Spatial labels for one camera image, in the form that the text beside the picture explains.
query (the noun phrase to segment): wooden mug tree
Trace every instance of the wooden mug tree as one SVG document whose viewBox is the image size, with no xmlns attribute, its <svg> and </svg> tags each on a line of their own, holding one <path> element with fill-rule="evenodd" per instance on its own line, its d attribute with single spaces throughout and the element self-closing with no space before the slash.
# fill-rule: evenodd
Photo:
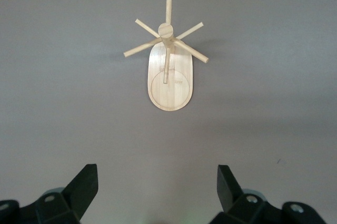
<svg viewBox="0 0 337 224">
<path fill-rule="evenodd" d="M 147 90 L 153 104 L 165 111 L 175 111 L 184 107 L 192 97 L 192 55 L 204 63 L 209 60 L 181 41 L 185 36 L 201 28 L 203 23 L 174 37 L 171 16 L 172 0 L 166 0 L 166 20 L 159 26 L 158 33 L 137 19 L 136 23 L 156 39 L 124 53 L 125 57 L 129 57 L 153 46 L 148 61 Z"/>
</svg>

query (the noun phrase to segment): wooden dowel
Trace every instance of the wooden dowel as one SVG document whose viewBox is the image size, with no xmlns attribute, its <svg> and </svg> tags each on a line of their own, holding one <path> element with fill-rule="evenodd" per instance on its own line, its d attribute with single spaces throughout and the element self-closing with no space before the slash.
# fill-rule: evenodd
<svg viewBox="0 0 337 224">
<path fill-rule="evenodd" d="M 170 70 L 170 55 L 171 55 L 171 48 L 166 48 L 166 55 L 165 55 L 165 69 L 164 69 L 164 84 L 167 84 L 169 70 Z"/>
<path fill-rule="evenodd" d="M 172 0 L 166 0 L 166 23 L 171 24 Z"/>
<path fill-rule="evenodd" d="M 191 53 L 193 56 L 195 56 L 197 59 L 201 60 L 204 63 L 207 63 L 209 61 L 209 58 L 206 57 L 205 55 L 201 54 L 200 52 L 196 51 L 195 49 L 193 49 L 192 47 L 184 44 L 182 41 L 178 40 L 177 38 L 173 39 L 173 43 L 182 48 L 187 50 L 189 53 Z"/>
<path fill-rule="evenodd" d="M 160 35 L 154 31 L 153 29 L 151 29 L 150 27 L 148 27 L 145 23 L 143 23 L 141 20 L 137 19 L 135 21 L 135 23 L 137 23 L 139 26 L 141 26 L 143 29 L 145 29 L 147 32 L 151 33 L 152 35 L 154 35 L 155 37 L 160 37 Z"/>
<path fill-rule="evenodd" d="M 195 25 L 193 28 L 190 28 L 189 30 L 185 31 L 183 34 L 177 36 L 177 39 L 183 39 L 184 37 L 188 36 L 190 33 L 195 32 L 197 29 L 201 28 L 202 26 L 204 26 L 203 23 L 199 23 L 197 25 Z"/>
<path fill-rule="evenodd" d="M 158 37 L 158 38 L 156 38 L 152 41 L 147 42 L 146 44 L 142 44 L 142 45 L 140 45 L 136 48 L 133 48 L 133 49 L 130 49 L 130 50 L 124 52 L 124 56 L 129 57 L 129 56 L 131 56 L 131 55 L 133 55 L 137 52 L 141 52 L 144 49 L 150 48 L 151 46 L 153 46 L 157 43 L 160 43 L 161 41 L 162 41 L 162 39 L 160 37 Z"/>
</svg>

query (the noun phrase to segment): oval wooden base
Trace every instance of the oval wooden base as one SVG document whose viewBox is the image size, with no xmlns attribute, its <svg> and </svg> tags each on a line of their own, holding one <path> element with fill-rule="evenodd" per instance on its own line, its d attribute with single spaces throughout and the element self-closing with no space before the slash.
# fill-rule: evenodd
<svg viewBox="0 0 337 224">
<path fill-rule="evenodd" d="M 186 106 L 192 97 L 192 55 L 174 47 L 170 56 L 169 80 L 164 84 L 165 54 L 163 43 L 153 46 L 148 61 L 147 90 L 155 106 L 164 111 L 175 111 Z"/>
</svg>

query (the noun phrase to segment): black mechanical part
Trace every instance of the black mechanical part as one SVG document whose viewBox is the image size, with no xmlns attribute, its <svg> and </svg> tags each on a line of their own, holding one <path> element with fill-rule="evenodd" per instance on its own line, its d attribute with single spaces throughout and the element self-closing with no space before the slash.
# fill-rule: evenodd
<svg viewBox="0 0 337 224">
<path fill-rule="evenodd" d="M 97 165 L 86 165 L 61 193 L 48 193 L 23 208 L 16 200 L 0 201 L 0 224 L 80 224 L 97 192 Z"/>
<path fill-rule="evenodd" d="M 254 194 L 244 194 L 229 166 L 219 165 L 217 194 L 223 208 L 210 224 L 326 224 L 310 206 L 286 202 L 282 210 Z"/>
</svg>

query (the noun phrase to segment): bolt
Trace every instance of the bolt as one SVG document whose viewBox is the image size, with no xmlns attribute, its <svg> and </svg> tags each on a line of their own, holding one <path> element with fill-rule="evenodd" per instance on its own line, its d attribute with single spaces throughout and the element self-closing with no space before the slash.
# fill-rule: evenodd
<svg viewBox="0 0 337 224">
<path fill-rule="evenodd" d="M 257 203 L 257 199 L 253 195 L 249 195 L 246 198 L 250 203 Z"/>
<path fill-rule="evenodd" d="M 50 201 L 53 201 L 54 199 L 55 197 L 53 195 L 50 195 L 44 199 L 44 202 L 50 202 Z"/>
<path fill-rule="evenodd" d="M 3 204 L 3 205 L 0 206 L 0 211 L 5 210 L 5 209 L 7 209 L 8 207 L 9 207 L 9 204 L 8 204 L 8 203 Z"/>
<path fill-rule="evenodd" d="M 304 210 L 301 206 L 297 205 L 297 204 L 292 204 L 290 206 L 290 208 L 294 211 L 294 212 L 299 212 L 299 213 L 303 213 Z"/>
</svg>

